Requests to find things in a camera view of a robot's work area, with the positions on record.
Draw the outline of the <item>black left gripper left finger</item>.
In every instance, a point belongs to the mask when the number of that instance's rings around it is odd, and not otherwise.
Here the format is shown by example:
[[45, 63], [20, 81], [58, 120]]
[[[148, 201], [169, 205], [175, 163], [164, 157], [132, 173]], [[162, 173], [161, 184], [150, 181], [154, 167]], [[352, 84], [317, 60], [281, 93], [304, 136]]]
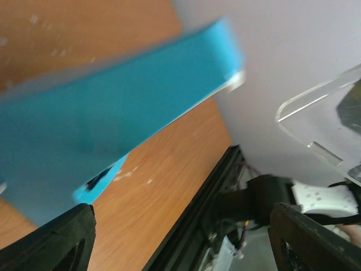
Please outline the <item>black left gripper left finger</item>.
[[87, 270], [95, 228], [93, 206], [79, 204], [1, 249], [1, 270]]

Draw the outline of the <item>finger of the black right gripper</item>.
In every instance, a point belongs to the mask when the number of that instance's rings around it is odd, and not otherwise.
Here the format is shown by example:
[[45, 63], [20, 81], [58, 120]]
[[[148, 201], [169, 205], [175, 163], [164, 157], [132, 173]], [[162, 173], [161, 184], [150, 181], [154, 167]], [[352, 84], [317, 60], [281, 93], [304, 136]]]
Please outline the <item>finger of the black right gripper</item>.
[[360, 133], [360, 84], [355, 84], [348, 91], [336, 110], [343, 126]]

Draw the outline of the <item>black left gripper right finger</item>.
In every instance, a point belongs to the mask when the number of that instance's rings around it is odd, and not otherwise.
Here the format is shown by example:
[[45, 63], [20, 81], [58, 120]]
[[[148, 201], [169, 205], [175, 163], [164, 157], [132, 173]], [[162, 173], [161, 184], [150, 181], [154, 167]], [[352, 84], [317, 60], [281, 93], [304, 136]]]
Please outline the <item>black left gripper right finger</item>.
[[360, 270], [360, 248], [291, 206], [278, 203], [268, 236], [278, 270]]

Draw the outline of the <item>clear plastic metronome cover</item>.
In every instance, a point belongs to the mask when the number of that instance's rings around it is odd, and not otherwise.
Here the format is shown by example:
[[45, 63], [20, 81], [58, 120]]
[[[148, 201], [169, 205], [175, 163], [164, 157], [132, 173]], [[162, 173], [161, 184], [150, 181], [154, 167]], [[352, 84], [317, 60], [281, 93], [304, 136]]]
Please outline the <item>clear plastic metronome cover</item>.
[[275, 121], [337, 174], [359, 185], [360, 133], [343, 126], [336, 110], [355, 84], [360, 84], [359, 65], [284, 102]]

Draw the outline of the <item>blue metronome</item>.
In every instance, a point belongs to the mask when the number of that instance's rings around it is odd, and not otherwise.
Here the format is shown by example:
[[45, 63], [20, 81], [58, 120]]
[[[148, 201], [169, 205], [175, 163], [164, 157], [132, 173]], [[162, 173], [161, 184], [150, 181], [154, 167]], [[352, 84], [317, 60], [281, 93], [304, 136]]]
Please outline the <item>blue metronome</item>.
[[1, 196], [37, 226], [92, 204], [133, 149], [239, 87], [243, 70], [220, 19], [138, 54], [14, 87], [1, 95]]

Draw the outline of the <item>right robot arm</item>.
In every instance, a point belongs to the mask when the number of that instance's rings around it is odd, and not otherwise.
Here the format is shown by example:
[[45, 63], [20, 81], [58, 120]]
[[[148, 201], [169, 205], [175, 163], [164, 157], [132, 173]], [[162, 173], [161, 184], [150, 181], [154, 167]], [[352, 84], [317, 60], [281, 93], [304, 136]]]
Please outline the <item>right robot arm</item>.
[[276, 122], [342, 179], [323, 187], [260, 175], [245, 189], [222, 193], [210, 219], [253, 220], [265, 226], [274, 205], [285, 203], [322, 225], [360, 223], [360, 82], [321, 86], [294, 97], [280, 106]]

